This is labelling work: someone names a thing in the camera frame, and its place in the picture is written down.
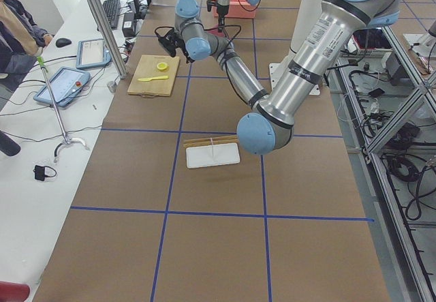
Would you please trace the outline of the pink plastic bin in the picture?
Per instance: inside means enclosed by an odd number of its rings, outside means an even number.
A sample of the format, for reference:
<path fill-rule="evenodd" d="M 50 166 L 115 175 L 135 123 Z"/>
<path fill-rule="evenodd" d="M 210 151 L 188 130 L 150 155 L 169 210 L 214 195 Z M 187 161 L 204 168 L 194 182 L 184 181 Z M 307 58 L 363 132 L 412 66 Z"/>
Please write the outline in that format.
<path fill-rule="evenodd" d="M 250 5 L 246 0 L 230 0 L 228 18 L 255 18 L 255 6 Z"/>

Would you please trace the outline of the yellow lemon slice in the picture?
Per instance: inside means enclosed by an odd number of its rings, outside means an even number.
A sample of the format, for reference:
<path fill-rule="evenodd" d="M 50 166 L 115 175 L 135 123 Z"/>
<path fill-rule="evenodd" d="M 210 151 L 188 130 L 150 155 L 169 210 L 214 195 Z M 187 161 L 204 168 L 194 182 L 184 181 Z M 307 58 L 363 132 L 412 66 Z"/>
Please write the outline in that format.
<path fill-rule="evenodd" d="M 159 62 L 159 63 L 156 65 L 156 68 L 157 68 L 160 72 L 163 72 L 163 71 L 165 71 L 165 70 L 168 69 L 168 64 L 167 64 L 166 62 Z"/>

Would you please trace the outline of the yellow plastic knife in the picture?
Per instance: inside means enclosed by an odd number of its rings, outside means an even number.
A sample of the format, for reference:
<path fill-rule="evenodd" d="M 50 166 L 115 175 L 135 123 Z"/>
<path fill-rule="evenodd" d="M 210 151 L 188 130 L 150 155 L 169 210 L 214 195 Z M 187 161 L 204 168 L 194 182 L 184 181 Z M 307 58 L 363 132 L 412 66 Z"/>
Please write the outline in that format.
<path fill-rule="evenodd" d="M 163 75 L 163 76 L 153 76 L 153 77 L 146 77 L 146 78 L 138 78 L 137 81 L 139 82 L 150 82 L 153 80 L 167 80 L 169 79 L 168 75 Z"/>

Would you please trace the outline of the bamboo cutting board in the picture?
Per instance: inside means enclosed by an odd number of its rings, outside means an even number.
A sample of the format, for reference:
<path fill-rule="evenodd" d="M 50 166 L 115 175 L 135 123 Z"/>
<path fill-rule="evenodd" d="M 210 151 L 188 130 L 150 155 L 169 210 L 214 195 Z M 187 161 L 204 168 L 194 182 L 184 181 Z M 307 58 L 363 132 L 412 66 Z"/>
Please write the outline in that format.
<path fill-rule="evenodd" d="M 168 69 L 160 72 L 156 68 L 156 65 L 159 62 L 166 62 L 168 64 Z M 180 57 L 169 57 L 163 55 L 142 55 L 127 89 L 127 94 L 155 94 L 158 95 L 158 97 L 171 96 L 179 63 Z M 138 78 L 163 75 L 168 75 L 169 79 L 153 80 L 150 82 L 137 81 Z"/>

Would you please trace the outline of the black power adapter box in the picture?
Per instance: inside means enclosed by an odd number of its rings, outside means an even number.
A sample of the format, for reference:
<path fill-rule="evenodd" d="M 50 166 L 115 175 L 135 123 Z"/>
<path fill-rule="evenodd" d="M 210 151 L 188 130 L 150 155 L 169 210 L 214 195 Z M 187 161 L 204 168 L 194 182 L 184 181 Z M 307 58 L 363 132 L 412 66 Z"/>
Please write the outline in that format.
<path fill-rule="evenodd" d="M 137 20 L 133 12 L 126 12 L 123 15 L 122 32 L 124 37 L 134 37 L 136 35 Z"/>

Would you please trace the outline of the black keyboard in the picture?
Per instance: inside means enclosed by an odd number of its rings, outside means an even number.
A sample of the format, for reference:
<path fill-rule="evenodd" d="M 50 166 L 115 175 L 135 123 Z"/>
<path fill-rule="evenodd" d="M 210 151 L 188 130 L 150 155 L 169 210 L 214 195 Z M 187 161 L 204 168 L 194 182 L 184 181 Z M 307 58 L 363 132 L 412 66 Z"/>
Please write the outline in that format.
<path fill-rule="evenodd" d="M 121 0 L 105 0 L 102 4 L 111 29 L 116 29 L 119 23 Z"/>

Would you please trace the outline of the upper teach pendant tablet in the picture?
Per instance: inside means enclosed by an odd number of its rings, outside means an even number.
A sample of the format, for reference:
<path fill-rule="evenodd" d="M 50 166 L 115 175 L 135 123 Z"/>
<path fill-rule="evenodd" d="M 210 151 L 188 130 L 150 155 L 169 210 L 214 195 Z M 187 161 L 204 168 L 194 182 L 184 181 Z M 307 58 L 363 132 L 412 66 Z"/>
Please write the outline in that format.
<path fill-rule="evenodd" d="M 76 57 L 76 68 L 79 70 L 103 67 L 111 62 L 109 50 L 104 39 L 80 40 Z"/>

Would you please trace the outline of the teach pendant tablet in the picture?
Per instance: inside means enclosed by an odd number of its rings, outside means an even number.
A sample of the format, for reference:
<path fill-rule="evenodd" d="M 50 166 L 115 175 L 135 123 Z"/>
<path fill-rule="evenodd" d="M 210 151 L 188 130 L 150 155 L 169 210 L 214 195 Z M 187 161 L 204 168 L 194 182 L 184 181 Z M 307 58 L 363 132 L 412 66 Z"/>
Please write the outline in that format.
<path fill-rule="evenodd" d="M 71 67 L 59 68 L 50 78 L 48 70 L 43 69 L 45 79 L 48 79 L 57 106 L 65 107 L 82 91 L 90 80 L 90 73 Z"/>
<path fill-rule="evenodd" d="M 76 57 L 76 68 L 79 70 L 103 67 L 111 62 L 109 50 L 104 39 L 80 40 Z"/>

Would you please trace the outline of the wooden rack rod outer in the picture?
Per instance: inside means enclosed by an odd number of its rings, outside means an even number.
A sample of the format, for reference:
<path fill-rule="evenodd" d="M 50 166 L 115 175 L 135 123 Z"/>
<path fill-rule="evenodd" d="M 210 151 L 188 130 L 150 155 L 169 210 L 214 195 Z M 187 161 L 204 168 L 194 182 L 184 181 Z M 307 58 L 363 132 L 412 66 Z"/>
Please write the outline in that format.
<path fill-rule="evenodd" d="M 208 144 L 208 143 L 222 143 L 222 142 L 238 142 L 238 138 L 236 135 L 229 136 L 216 136 L 210 138 L 196 138 L 189 139 L 184 141 L 184 145 L 200 145 L 200 144 Z"/>

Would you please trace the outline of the wooden rack rod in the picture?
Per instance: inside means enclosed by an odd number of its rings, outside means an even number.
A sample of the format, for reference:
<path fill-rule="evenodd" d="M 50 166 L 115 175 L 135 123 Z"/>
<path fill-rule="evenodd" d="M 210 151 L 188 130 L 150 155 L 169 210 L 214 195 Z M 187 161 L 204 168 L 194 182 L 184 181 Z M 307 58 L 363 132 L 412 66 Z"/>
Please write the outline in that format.
<path fill-rule="evenodd" d="M 216 136 L 210 138 L 196 138 L 189 139 L 184 141 L 184 145 L 200 145 L 200 144 L 208 144 L 208 143 L 222 143 L 222 142 L 238 142 L 238 138 L 236 135 L 229 136 Z"/>
<path fill-rule="evenodd" d="M 203 146 L 213 146 L 213 145 L 223 145 L 228 143 L 238 143 L 237 139 L 230 140 L 201 140 L 201 141 L 185 141 L 183 143 L 184 148 L 190 147 L 203 147 Z"/>

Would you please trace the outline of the wooden rack rod inner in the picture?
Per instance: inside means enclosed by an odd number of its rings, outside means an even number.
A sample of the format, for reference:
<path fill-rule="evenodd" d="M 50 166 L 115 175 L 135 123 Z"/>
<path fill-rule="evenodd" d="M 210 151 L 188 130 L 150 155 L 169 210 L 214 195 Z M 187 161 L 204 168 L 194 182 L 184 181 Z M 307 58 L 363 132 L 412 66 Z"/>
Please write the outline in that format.
<path fill-rule="evenodd" d="M 228 143 L 238 143 L 237 139 L 230 140 L 201 140 L 201 141 L 185 141 L 183 143 L 184 148 L 190 147 L 203 147 L 203 146 L 213 146 L 213 145 L 223 145 Z"/>

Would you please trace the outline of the white rectangular tray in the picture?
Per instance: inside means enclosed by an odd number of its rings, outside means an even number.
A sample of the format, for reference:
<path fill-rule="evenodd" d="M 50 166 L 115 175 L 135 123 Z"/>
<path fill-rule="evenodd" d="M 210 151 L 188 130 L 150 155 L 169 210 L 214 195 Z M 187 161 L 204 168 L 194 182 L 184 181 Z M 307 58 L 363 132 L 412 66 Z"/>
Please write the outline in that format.
<path fill-rule="evenodd" d="M 186 148 L 188 168 L 238 164 L 240 155 L 235 142 Z"/>

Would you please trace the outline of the black computer mouse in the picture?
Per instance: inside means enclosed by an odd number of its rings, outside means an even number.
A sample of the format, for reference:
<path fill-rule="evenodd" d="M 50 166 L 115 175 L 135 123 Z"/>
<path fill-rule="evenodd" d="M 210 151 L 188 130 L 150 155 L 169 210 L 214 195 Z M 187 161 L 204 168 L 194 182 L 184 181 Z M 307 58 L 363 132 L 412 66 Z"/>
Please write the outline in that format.
<path fill-rule="evenodd" d="M 63 47 L 69 46 L 71 43 L 72 43 L 72 41 L 70 39 L 61 37 L 61 38 L 56 40 L 55 46 L 57 48 L 63 48 Z"/>

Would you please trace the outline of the lower teach pendant tablet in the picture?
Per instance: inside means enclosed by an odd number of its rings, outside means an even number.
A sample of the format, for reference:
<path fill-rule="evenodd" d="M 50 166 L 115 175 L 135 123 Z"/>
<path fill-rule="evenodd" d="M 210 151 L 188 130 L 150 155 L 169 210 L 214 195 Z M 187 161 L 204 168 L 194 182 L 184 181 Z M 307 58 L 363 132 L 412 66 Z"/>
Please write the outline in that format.
<path fill-rule="evenodd" d="M 71 67 L 59 68 L 50 78 L 48 70 L 43 69 L 45 79 L 48 79 L 57 106 L 65 107 L 82 91 L 90 80 L 90 73 Z"/>

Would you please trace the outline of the metal reacher grabber tool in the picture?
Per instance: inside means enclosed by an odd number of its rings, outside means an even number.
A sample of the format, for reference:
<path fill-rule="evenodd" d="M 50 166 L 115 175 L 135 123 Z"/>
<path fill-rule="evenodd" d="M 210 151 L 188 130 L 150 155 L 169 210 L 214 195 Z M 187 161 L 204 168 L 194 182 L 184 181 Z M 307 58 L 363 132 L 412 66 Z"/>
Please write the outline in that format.
<path fill-rule="evenodd" d="M 54 94 L 54 92 L 52 90 L 52 85 L 51 85 L 50 80 L 48 78 L 48 70 L 47 70 L 46 65 L 44 63 L 44 60 L 43 60 L 42 57 L 37 57 L 37 62 L 39 64 L 39 66 L 40 66 L 42 74 L 44 75 L 44 80 L 45 80 L 45 83 L 46 83 L 46 88 L 47 88 L 47 90 L 49 92 L 49 96 L 50 96 L 50 99 L 51 99 L 51 104 L 52 104 L 52 107 L 53 107 L 53 109 L 55 111 L 55 115 L 56 115 L 59 127 L 61 129 L 61 134 L 62 134 L 62 137 L 63 137 L 63 141 L 61 143 L 59 143 L 57 145 L 57 147 L 55 148 L 55 150 L 54 150 L 54 163 L 57 163 L 59 161 L 60 152 L 61 152 L 63 147 L 69 147 L 69 146 L 71 146 L 73 144 L 81 144 L 87 151 L 90 151 L 91 148 L 90 148 L 90 146 L 88 146 L 88 144 L 85 142 L 84 139 L 77 138 L 77 137 L 69 137 L 69 135 L 67 133 L 67 130 L 65 129 L 63 120 L 61 118 L 61 113 L 60 113 L 58 104 L 57 104 L 56 99 L 55 99 L 55 94 Z"/>

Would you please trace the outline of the seated person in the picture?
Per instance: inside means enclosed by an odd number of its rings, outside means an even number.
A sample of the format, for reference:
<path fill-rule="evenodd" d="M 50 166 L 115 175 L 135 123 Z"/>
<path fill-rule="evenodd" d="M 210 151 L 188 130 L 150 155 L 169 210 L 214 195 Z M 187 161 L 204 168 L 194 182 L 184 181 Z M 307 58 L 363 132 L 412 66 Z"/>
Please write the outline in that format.
<path fill-rule="evenodd" d="M 19 0 L 1 0 L 1 85 L 15 91 L 52 39 Z"/>

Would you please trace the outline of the red cylinder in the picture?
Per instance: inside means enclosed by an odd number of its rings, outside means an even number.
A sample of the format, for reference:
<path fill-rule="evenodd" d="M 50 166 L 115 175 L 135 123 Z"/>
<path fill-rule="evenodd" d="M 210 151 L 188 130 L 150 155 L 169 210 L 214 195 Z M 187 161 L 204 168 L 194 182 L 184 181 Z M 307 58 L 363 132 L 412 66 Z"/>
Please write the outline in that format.
<path fill-rule="evenodd" d="M 23 302 L 30 295 L 30 287 L 26 284 L 0 282 L 1 302 Z"/>

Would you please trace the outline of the aluminium frame post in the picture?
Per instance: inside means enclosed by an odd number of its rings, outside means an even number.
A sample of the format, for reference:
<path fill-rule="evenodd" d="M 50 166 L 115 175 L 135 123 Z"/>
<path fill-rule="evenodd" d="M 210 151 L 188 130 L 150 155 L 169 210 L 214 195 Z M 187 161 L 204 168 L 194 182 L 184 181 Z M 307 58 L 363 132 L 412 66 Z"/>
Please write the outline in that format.
<path fill-rule="evenodd" d="M 120 79 L 124 79 L 127 75 L 125 63 L 121 57 L 118 44 L 115 40 L 114 34 L 112 33 L 112 29 L 109 25 L 102 3 L 100 0 L 87 0 L 87 3 L 97 24 L 97 27 L 106 43 L 106 46 L 108 47 L 110 56 L 112 57 L 112 61 L 115 64 L 118 75 Z"/>

